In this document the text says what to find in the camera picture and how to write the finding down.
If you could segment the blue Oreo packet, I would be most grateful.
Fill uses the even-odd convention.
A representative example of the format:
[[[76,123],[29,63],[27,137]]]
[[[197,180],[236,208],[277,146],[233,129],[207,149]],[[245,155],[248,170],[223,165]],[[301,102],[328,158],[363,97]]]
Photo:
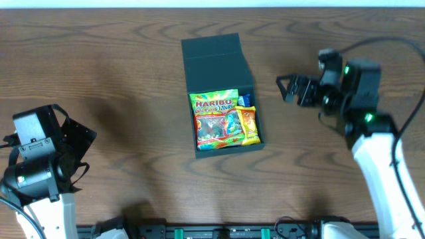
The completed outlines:
[[[250,94],[241,95],[238,97],[238,106],[251,107]]]

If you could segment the orange yellow snack packet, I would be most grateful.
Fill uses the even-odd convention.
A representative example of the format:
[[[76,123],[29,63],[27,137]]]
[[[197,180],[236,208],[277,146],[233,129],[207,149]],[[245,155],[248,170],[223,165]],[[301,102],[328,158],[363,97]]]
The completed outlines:
[[[236,106],[236,112],[244,133],[242,146],[261,143],[256,127],[256,108],[254,106]]]

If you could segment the green Haribo worms bag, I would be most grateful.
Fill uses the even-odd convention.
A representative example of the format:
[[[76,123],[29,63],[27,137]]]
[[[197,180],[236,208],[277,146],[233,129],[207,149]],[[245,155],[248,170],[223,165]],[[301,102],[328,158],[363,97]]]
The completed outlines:
[[[190,94],[189,97],[199,151],[242,144],[245,136],[236,112],[237,89]]]

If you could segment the dark green gift box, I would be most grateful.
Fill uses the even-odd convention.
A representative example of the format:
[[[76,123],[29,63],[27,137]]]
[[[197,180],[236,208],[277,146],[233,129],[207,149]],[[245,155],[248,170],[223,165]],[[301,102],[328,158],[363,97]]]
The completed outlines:
[[[260,143],[200,151],[197,159],[259,151],[266,145],[259,104],[255,93],[255,80],[243,55],[237,33],[184,39],[181,41],[183,64],[188,94],[200,94],[218,90],[237,89],[239,94],[249,95],[256,108],[256,127]]]

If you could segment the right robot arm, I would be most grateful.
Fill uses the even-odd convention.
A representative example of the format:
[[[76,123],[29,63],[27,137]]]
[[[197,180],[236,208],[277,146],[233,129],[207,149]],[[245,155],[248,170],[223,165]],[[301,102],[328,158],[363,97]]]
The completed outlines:
[[[341,135],[366,181],[381,238],[423,238],[424,206],[408,171],[401,130],[378,110],[380,64],[354,59],[323,62],[320,77],[290,74],[276,78],[286,102],[320,108],[335,117]]]

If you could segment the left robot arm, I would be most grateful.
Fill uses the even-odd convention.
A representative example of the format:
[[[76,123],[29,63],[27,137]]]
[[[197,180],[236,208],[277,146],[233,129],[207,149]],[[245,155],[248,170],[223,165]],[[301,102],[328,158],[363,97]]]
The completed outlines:
[[[97,137],[73,119],[16,119],[6,137],[13,146],[1,181],[7,199],[18,208],[17,220],[27,238],[77,238],[73,175],[89,169],[83,157]]]

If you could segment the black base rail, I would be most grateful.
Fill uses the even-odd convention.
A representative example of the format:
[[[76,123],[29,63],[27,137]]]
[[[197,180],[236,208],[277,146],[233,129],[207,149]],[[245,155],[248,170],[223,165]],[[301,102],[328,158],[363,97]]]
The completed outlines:
[[[214,238],[318,238],[319,230],[312,224],[281,223],[272,225],[166,226],[142,225],[133,229],[130,238],[138,239],[214,239]]]

